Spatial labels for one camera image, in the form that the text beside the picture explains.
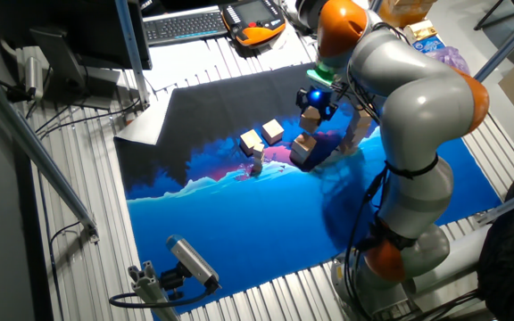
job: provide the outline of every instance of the mat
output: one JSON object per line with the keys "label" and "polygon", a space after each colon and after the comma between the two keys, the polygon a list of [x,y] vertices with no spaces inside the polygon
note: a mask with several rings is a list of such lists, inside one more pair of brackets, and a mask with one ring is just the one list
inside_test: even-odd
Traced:
{"label": "mat", "polygon": [[[351,157],[304,172],[289,160],[290,144],[301,134],[300,87],[308,87],[310,65],[232,78],[172,93],[156,145],[116,139],[128,209],[140,261],[158,272],[177,260],[166,249],[170,235],[182,235],[219,273],[223,289],[197,308],[285,274],[310,267],[343,251],[365,187],[384,166],[378,128]],[[352,116],[340,104],[315,138],[322,159],[338,145]],[[252,159],[239,136],[276,119],[285,129],[280,143],[265,149],[266,164],[251,177]],[[452,166],[452,203],[436,222],[446,224],[500,203],[460,140],[440,146]],[[371,208],[362,213],[358,239],[367,233]],[[187,298],[203,290],[194,279]]]}

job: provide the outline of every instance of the metal grating floor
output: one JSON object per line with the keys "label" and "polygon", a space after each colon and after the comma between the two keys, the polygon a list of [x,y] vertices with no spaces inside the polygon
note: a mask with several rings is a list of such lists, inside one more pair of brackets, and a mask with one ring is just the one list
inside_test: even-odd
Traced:
{"label": "metal grating floor", "polygon": [[[175,85],[158,92],[158,99],[167,101],[177,87],[315,60],[311,39],[299,37],[290,26],[287,26],[285,37],[286,43],[281,49],[263,53],[248,50],[244,53],[246,58],[237,54],[226,38],[174,45],[171,50],[199,50],[200,59],[211,60],[213,66],[184,75]],[[153,48],[153,59],[156,54],[162,52]],[[126,74],[127,81],[132,82],[131,73]],[[51,128],[106,113],[71,106],[60,117],[52,119],[62,108],[56,105],[38,108],[29,124],[37,129],[51,120],[47,125]],[[122,103],[112,103],[113,111],[121,108]],[[464,137],[464,141],[493,188],[504,197],[514,179],[514,145],[497,125],[496,119],[487,119],[479,130]],[[120,117],[103,117],[55,130],[42,138],[61,171],[92,211],[100,235],[99,243],[90,243],[81,228],[75,226],[59,235],[52,249],[44,242],[57,320],[62,319],[61,310],[66,320],[152,320],[150,311],[118,309],[108,303],[108,298],[114,294],[131,292],[127,267],[140,265],[112,140],[122,128],[123,119]],[[75,223],[76,218],[45,178],[40,179],[35,165],[32,166],[42,236],[48,239],[60,228]],[[442,228],[447,229],[453,238],[459,238],[472,231],[473,226],[472,222],[464,219]],[[50,250],[57,260],[58,288],[51,272]],[[283,276],[213,302],[182,315],[182,320],[342,320],[344,314],[329,282],[330,264]]]}

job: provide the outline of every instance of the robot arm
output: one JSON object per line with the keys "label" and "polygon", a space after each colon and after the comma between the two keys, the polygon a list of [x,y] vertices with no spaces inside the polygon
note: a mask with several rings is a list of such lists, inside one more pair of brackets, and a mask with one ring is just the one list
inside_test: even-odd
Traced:
{"label": "robot arm", "polygon": [[[329,0],[319,16],[317,65],[307,74],[328,95],[336,75],[346,72],[368,92],[387,97],[378,110],[389,171],[374,223],[381,239],[361,257],[360,291],[392,288],[447,257],[449,242],[434,222],[449,205],[453,177],[436,149],[474,130],[489,106],[479,82],[389,30],[373,30],[377,22],[376,14],[350,0]],[[343,289],[337,291],[351,300]]]}

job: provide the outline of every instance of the wooden cube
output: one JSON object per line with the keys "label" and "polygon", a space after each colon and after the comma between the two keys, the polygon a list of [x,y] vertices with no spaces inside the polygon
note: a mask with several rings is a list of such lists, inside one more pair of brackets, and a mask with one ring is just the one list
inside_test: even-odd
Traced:
{"label": "wooden cube", "polygon": [[355,145],[352,141],[345,141],[344,139],[338,145],[338,149],[341,153],[349,155],[356,152],[358,145]]}
{"label": "wooden cube", "polygon": [[297,152],[295,152],[293,150],[291,151],[289,158],[291,159],[291,161],[294,164],[303,164],[307,160],[306,157],[301,156],[300,154],[298,154]]}
{"label": "wooden cube", "polygon": [[252,170],[253,173],[261,173],[262,170],[263,170],[263,165],[253,164],[253,170]]}
{"label": "wooden cube", "polygon": [[262,153],[261,156],[258,156],[258,155],[255,155],[255,153],[253,154],[253,165],[262,165],[263,162],[265,161],[265,154]]}
{"label": "wooden cube", "polygon": [[263,170],[263,162],[265,161],[265,154],[261,157],[253,156],[253,172],[261,172]]}
{"label": "wooden cube", "polygon": [[307,133],[302,133],[296,137],[291,145],[291,152],[296,152],[305,160],[311,155],[317,140]]}
{"label": "wooden cube", "polygon": [[372,124],[372,117],[366,111],[358,111],[358,116],[357,127],[370,126]]}
{"label": "wooden cube", "polygon": [[262,158],[265,157],[265,145],[262,143],[257,143],[253,147],[253,157],[255,158]]}
{"label": "wooden cube", "polygon": [[366,136],[366,134],[368,133],[369,129],[370,129],[370,125],[358,126],[356,128],[356,130],[354,130],[354,135],[355,136],[362,136],[362,138],[364,138],[364,136]]}
{"label": "wooden cube", "polygon": [[245,134],[241,135],[241,149],[245,153],[245,155],[250,156],[253,155],[253,147],[256,144],[261,144],[263,141],[257,135],[257,132],[254,129],[251,129],[250,131],[246,132]]}
{"label": "wooden cube", "polygon": [[263,125],[263,138],[265,138],[269,145],[273,145],[280,141],[283,138],[283,133],[285,133],[285,130],[274,119]]}
{"label": "wooden cube", "polygon": [[319,110],[314,107],[307,108],[301,115],[299,121],[299,127],[313,134],[317,131],[320,125],[320,113]]}

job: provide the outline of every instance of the metal rail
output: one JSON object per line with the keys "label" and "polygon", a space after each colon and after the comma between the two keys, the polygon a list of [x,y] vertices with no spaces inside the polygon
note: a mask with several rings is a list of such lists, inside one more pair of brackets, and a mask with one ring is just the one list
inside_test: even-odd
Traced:
{"label": "metal rail", "polygon": [[95,221],[88,216],[88,211],[80,198],[70,186],[61,170],[49,156],[37,135],[29,127],[27,121],[10,105],[0,87],[0,120],[4,123],[13,139],[17,140],[21,149],[31,158],[49,181],[54,190],[61,196],[72,213],[80,220],[91,236],[91,241],[98,241]]}
{"label": "metal rail", "polygon": [[481,68],[480,71],[477,72],[475,75],[475,79],[477,79],[479,82],[483,82],[495,68],[499,66],[499,64],[507,58],[507,56],[512,52],[514,49],[514,32],[509,36],[507,41],[501,46],[501,49],[497,50],[497,52],[489,59],[488,62],[485,63],[485,65]]}

